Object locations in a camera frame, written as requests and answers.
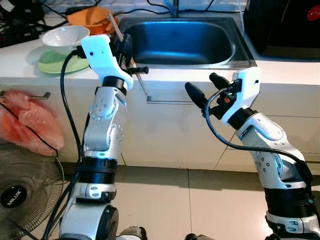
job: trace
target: tiled floor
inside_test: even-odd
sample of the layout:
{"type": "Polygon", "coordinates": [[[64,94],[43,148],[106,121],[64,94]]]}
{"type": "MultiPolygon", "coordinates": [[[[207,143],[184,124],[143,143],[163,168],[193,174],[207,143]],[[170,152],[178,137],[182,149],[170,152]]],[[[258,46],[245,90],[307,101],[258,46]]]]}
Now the tiled floor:
{"type": "MultiPolygon", "coordinates": [[[[258,175],[245,172],[120,167],[116,177],[118,231],[143,226],[149,240],[264,240],[267,205],[258,175]]],[[[319,190],[320,181],[315,184],[319,190]]],[[[33,233],[40,237],[44,224],[33,233]]],[[[58,237],[58,230],[51,239],[58,237]]]]}

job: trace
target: white bowl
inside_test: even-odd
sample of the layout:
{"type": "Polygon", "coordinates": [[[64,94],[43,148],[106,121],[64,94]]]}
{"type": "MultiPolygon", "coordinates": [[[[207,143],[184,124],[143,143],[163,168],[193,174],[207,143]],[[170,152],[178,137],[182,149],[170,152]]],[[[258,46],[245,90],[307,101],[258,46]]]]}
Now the white bowl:
{"type": "Polygon", "coordinates": [[[46,32],[41,39],[55,53],[68,55],[89,34],[90,30],[84,26],[61,26],[46,32]]]}

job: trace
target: cabinet door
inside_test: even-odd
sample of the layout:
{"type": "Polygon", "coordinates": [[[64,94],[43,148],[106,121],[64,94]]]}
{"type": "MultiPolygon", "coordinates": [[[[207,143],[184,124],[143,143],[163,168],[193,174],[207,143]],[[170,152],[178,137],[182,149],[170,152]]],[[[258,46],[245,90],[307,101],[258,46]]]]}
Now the cabinet door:
{"type": "MultiPolygon", "coordinates": [[[[76,162],[78,159],[77,146],[60,93],[60,82],[57,78],[31,79],[0,79],[0,91],[23,91],[30,96],[43,96],[49,92],[47,100],[40,103],[51,111],[57,119],[64,135],[64,147],[59,151],[59,159],[63,162],[76,162]]],[[[74,123],[82,140],[89,107],[94,100],[97,80],[66,79],[65,94],[74,123]]]]}
{"type": "MultiPolygon", "coordinates": [[[[190,101],[184,84],[166,82],[164,89],[161,85],[149,83],[152,101],[162,101],[163,104],[146,103],[146,96],[140,89],[128,94],[129,114],[123,144],[123,157],[127,165],[215,168],[226,146],[213,136],[200,109],[194,104],[170,102],[190,101]]],[[[201,89],[214,91],[210,82],[201,89]]],[[[223,126],[215,117],[212,117],[212,122],[224,138],[231,139],[234,133],[231,127],[223,126]]]]}
{"type": "MultiPolygon", "coordinates": [[[[287,134],[288,141],[304,155],[313,174],[320,174],[320,118],[269,116],[287,134]]],[[[237,136],[232,143],[242,145],[237,136]]],[[[216,170],[256,172],[251,154],[227,147],[216,170]]]]}

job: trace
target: fan grille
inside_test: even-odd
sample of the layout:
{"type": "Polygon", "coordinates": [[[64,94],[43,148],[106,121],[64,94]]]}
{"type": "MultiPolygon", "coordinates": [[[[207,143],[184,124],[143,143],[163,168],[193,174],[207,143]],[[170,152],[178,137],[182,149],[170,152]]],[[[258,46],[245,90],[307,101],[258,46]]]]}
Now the fan grille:
{"type": "Polygon", "coordinates": [[[25,234],[8,218],[31,232],[55,206],[63,188],[63,170],[55,157],[44,157],[24,148],[0,146],[0,196],[12,186],[27,190],[26,200],[16,208],[0,204],[0,240],[18,239],[25,234]]]}

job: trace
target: fan label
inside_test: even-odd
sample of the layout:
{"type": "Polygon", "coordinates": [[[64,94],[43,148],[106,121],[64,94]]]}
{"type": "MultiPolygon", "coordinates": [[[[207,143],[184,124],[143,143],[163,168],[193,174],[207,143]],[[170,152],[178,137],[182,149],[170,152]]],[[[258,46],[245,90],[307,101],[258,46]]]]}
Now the fan label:
{"type": "Polygon", "coordinates": [[[23,186],[11,186],[1,194],[1,204],[5,208],[16,208],[27,198],[27,190],[23,186]]]}

